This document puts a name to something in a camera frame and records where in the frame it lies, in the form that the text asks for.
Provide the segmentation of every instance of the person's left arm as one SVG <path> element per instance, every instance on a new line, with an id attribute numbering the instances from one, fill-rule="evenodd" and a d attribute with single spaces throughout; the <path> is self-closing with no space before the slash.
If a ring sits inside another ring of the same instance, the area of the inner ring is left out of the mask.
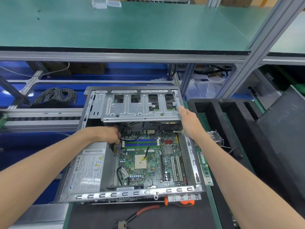
<path id="1" fill-rule="evenodd" d="M 64 167 L 93 142 L 120 142 L 115 127 L 88 127 L 0 172 L 0 228 L 10 227 Z"/>

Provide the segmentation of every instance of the person's right arm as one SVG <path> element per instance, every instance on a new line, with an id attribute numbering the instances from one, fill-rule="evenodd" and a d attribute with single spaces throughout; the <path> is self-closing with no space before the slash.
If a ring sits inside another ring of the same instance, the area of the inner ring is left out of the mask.
<path id="1" fill-rule="evenodd" d="M 179 108 L 183 129 L 200 147 L 241 229 L 301 229 L 305 220 L 277 193 L 221 149 L 195 113 Z"/>

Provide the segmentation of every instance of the pci slot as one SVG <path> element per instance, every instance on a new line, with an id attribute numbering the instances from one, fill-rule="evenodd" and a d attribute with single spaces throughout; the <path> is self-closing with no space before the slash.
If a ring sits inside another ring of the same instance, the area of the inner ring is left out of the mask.
<path id="1" fill-rule="evenodd" d="M 182 182 L 182 172 L 181 172 L 179 156 L 176 156 L 176 163 L 177 163 L 177 170 L 178 170 L 179 180 Z"/>
<path id="2" fill-rule="evenodd" d="M 173 170 L 173 180 L 174 180 L 174 182 L 176 182 L 177 181 L 177 173 L 176 173 L 176 168 L 175 168 L 175 159 L 174 159 L 174 157 L 170 157 L 170 161 L 171 161 L 172 170 Z"/>
<path id="3" fill-rule="evenodd" d="M 162 176 L 162 181 L 165 181 L 165 178 L 164 178 L 164 166 L 163 166 L 163 155 L 160 155 L 160 162 L 161 162 L 161 176 Z"/>

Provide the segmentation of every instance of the beige cpu socket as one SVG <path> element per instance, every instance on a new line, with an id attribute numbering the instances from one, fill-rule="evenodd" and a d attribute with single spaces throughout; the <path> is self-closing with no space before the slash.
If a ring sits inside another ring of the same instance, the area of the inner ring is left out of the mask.
<path id="1" fill-rule="evenodd" d="M 142 160 L 145 155 L 135 155 L 135 169 L 147 169 L 146 159 Z"/>

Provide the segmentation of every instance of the hand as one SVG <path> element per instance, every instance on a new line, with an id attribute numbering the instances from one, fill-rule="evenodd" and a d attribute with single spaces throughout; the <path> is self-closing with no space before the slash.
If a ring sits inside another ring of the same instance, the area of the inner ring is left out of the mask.
<path id="1" fill-rule="evenodd" d="M 179 112 L 182 118 L 183 130 L 198 144 L 203 136 L 208 135 L 207 132 L 201 126 L 195 113 L 185 109 L 183 106 L 179 107 Z"/>
<path id="2" fill-rule="evenodd" d="M 87 127 L 84 130 L 87 130 L 86 133 L 92 135 L 93 142 L 108 142 L 108 144 L 115 143 L 116 145 L 120 143 L 121 133 L 118 131 L 117 126 Z"/>

